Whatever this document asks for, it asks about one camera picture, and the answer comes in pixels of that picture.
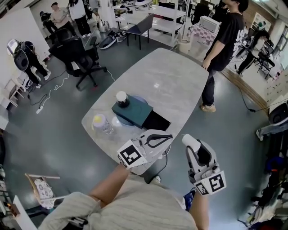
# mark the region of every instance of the white printer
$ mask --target white printer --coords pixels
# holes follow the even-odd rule
[[[217,33],[219,30],[220,22],[215,21],[210,17],[202,16],[200,17],[199,25],[213,33]]]

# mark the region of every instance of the wooden floor strip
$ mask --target wooden floor strip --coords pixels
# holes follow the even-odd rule
[[[254,103],[256,103],[261,109],[263,109],[263,111],[268,115],[268,109],[266,109],[266,101],[261,98],[260,95],[257,94],[255,90],[252,89],[241,77],[239,77],[238,74],[227,68],[222,71],[222,74],[234,85],[240,88],[243,93],[250,97],[251,100],[254,101]]]

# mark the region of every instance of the beige sweater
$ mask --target beige sweater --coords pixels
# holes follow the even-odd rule
[[[71,217],[87,218],[83,230],[197,230],[194,219],[163,187],[128,179],[105,208],[79,192],[67,196],[39,230],[61,230]]]

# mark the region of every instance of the bottle cap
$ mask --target bottle cap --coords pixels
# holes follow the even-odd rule
[[[93,123],[101,123],[102,122],[102,117],[99,115],[94,116],[93,118]]]
[[[116,94],[116,99],[119,102],[123,102],[123,101],[125,101],[127,99],[127,94],[124,91],[119,91]]]

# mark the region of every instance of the grey floor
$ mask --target grey floor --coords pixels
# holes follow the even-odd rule
[[[138,42],[130,39],[129,47],[122,42],[100,50],[99,62],[117,79],[158,47],[169,49],[159,42],[151,40],[147,44],[143,40],[139,51]],[[52,72],[51,79],[65,70],[63,63],[54,57],[48,62],[48,68]],[[66,73],[32,92],[32,103],[39,101],[56,84],[60,85],[65,77]],[[11,107],[4,135],[7,148],[4,168],[8,189],[12,195],[19,196],[25,208],[36,206],[37,201],[24,173],[59,175],[61,179],[51,185],[57,195],[64,195],[69,191],[88,193],[115,168],[116,163],[99,149],[81,124],[85,113],[113,83],[108,73],[94,73],[94,78],[98,88],[93,88],[86,79],[81,84],[82,91],[78,91],[75,88],[78,78],[70,76],[63,87],[51,93],[51,99],[38,115],[38,105],[31,106],[27,97],[19,99],[18,108]],[[237,222],[237,216],[255,193],[263,172],[265,142],[258,141],[255,130],[267,124],[267,116],[262,111],[249,112],[239,89],[223,75],[216,74],[215,81],[217,111],[203,113],[198,107],[199,100],[173,141],[168,164],[160,176],[164,185],[182,194],[188,193],[192,185],[187,176],[188,163],[181,134],[189,133],[207,142],[215,150],[227,181],[225,190],[210,197],[210,229],[244,229]],[[249,98],[244,98],[249,107],[257,109]],[[164,165],[165,159],[158,160],[145,174],[145,179]]]

